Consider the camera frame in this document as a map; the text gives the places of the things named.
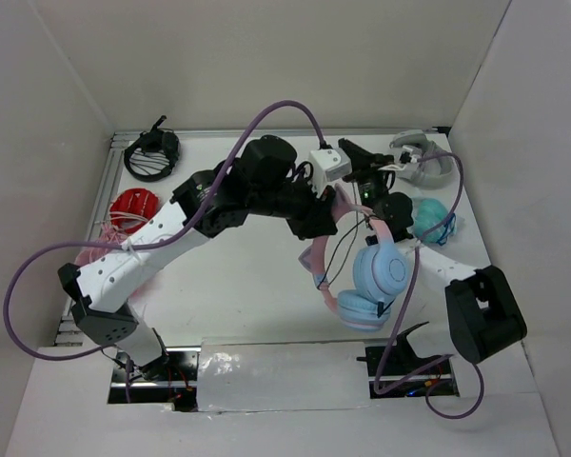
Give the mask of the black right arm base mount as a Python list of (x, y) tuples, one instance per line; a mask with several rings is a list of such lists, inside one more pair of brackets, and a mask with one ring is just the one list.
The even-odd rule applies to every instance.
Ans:
[[(417, 324), (413, 327), (402, 330), (396, 339), (394, 347), (388, 356), (381, 383), (390, 386), (410, 371), (420, 368), (423, 365), (439, 358), (438, 354), (427, 357), (420, 357), (419, 353), (411, 346), (409, 335), (417, 335), (419, 328), (424, 328), (428, 322)], [(433, 387), (431, 396), (455, 396), (458, 394), (453, 370), (448, 361), (432, 367), (420, 375), (405, 381), (400, 386), (387, 393), (378, 395), (374, 391), (374, 378), (384, 353), (384, 346), (365, 346), (365, 355), (356, 358), (358, 362), (364, 363), (367, 368), (369, 396), (372, 400), (385, 398), (421, 398)]]

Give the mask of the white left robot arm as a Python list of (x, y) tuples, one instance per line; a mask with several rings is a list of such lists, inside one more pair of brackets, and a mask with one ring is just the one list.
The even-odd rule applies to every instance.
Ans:
[(316, 190), (297, 176), (296, 159), (296, 150), (280, 137), (252, 140), (240, 157), (193, 173), (145, 225), (99, 260), (60, 267), (77, 327), (94, 343), (120, 349), (145, 379), (165, 375), (169, 356), (161, 337), (128, 303), (156, 273), (238, 228), (248, 215), (284, 219), (300, 240), (336, 233), (335, 189)]

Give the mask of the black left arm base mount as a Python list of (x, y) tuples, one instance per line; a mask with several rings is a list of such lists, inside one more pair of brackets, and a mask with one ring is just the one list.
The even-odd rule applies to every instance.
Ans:
[(167, 405), (178, 412), (196, 412), (197, 376), (200, 347), (167, 349), (168, 363), (154, 377), (146, 379), (141, 369), (129, 367), (127, 356), (120, 350), (104, 351), (111, 361), (112, 372), (108, 390), (109, 405)]

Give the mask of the pink blue cat-ear headphones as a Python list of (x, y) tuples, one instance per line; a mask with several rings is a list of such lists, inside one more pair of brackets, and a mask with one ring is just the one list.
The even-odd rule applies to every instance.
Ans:
[(299, 255), (299, 263), (311, 273), (325, 304), (345, 326), (359, 331), (378, 331), (389, 319), (392, 304), (405, 290), (410, 269), (396, 248), (388, 225), (371, 209), (354, 204), (342, 186), (337, 185), (335, 191), (335, 202), (329, 213), (332, 220), (337, 222), (349, 212), (363, 215), (377, 235), (378, 243), (358, 251), (352, 270), (354, 288), (337, 295), (331, 293), (326, 276), (326, 235), (312, 241)]

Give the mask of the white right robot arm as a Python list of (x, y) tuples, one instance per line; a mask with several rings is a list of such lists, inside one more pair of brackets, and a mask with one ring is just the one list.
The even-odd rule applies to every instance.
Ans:
[[(372, 154), (342, 138), (340, 147), (352, 161), (346, 181), (362, 181), (381, 168), (400, 173), (403, 179), (418, 185), (434, 177), (423, 164), (440, 162), (445, 173), (463, 171), (460, 158), (426, 139), (418, 130), (396, 137), (390, 144), (400, 151), (398, 164), (381, 154)], [(471, 364), (479, 364), (494, 354), (524, 339), (527, 325), (504, 273), (495, 266), (478, 269), (458, 263), (427, 246), (433, 233), (444, 229), (454, 219), (450, 210), (438, 222), (417, 235), (414, 268), (409, 269), (403, 255), (396, 250), (384, 220), (375, 215), (370, 225), (378, 236), (376, 244), (363, 248), (354, 260), (355, 287), (332, 295), (328, 285), (320, 290), (326, 305), (348, 327), (375, 331), (383, 327), (394, 299), (410, 294), (419, 273), (429, 274), (444, 288), (451, 349)]]

